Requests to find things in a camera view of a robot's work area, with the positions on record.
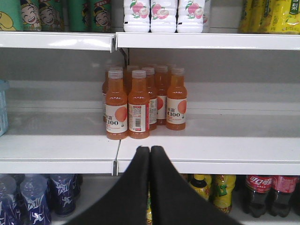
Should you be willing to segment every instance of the bottle cap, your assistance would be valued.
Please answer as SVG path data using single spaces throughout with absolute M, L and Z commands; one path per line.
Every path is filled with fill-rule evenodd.
M 172 68 L 172 75 L 183 76 L 184 75 L 184 68 Z
M 155 67 L 155 71 L 159 72 L 159 73 L 167 73 L 168 72 L 168 67 L 163 66 L 163 65 L 159 65 L 159 66 Z
M 123 72 L 119 69 L 112 69 L 108 71 L 108 78 L 110 79 L 121 79 L 123 78 Z
M 194 174 L 196 180 L 204 180 L 205 176 L 203 174 Z
M 146 71 L 147 76 L 155 74 L 155 70 L 153 67 L 143 67 L 142 70 Z
M 134 70 L 132 71 L 132 78 L 142 79 L 146 77 L 146 71 L 145 70 Z

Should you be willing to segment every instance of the shelf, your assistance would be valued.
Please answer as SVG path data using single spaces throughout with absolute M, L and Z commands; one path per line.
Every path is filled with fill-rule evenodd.
M 188 114 L 182 131 L 165 126 L 121 141 L 119 172 L 135 149 L 163 146 L 180 173 L 299 175 L 300 116 Z
M 114 34 L 69 32 L 0 32 L 0 48 L 46 48 L 114 51 Z
M 299 35 L 116 33 L 117 48 L 300 50 Z
M 9 112 L 1 173 L 112 173 L 119 141 L 100 112 Z

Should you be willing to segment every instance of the plastic basket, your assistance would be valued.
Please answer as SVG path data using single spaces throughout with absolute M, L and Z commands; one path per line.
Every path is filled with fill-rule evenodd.
M 8 81 L 0 80 L 0 136 L 8 130 L 8 113 L 5 100 L 5 90 L 8 88 Z

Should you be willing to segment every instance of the green can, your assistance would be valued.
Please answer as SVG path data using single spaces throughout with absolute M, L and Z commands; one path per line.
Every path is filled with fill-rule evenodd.
M 62 0 L 38 0 L 42 31 L 64 31 Z
M 0 0 L 0 31 L 23 31 L 20 0 Z
M 20 0 L 24 31 L 41 31 L 38 0 Z
M 112 30 L 110 0 L 90 0 L 91 30 L 93 32 L 110 32 Z
M 90 30 L 90 10 L 88 0 L 68 0 L 70 31 Z

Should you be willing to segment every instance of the red label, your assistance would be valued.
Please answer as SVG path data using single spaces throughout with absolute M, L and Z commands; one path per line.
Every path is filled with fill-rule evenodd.
M 251 190 L 259 193 L 266 193 L 271 189 L 272 178 L 260 177 L 257 175 L 247 175 L 246 184 Z
M 272 188 L 283 193 L 292 193 L 295 190 L 297 180 L 297 177 L 273 176 Z

